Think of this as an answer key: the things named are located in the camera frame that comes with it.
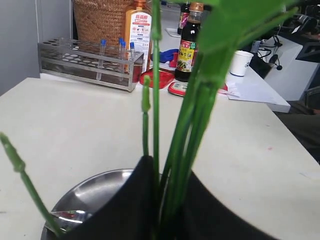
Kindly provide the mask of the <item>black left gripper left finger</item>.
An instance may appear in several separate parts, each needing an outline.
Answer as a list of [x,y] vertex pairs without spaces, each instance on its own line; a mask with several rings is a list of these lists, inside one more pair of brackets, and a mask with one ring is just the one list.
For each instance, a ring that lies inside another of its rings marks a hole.
[[61,240],[150,240],[154,223],[153,158],[143,156],[119,191]]

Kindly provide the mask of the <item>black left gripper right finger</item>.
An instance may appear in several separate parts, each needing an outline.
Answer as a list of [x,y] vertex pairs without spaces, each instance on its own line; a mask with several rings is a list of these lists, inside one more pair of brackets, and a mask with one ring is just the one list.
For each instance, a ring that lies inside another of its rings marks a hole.
[[273,240],[223,205],[192,173],[178,218],[177,240]]

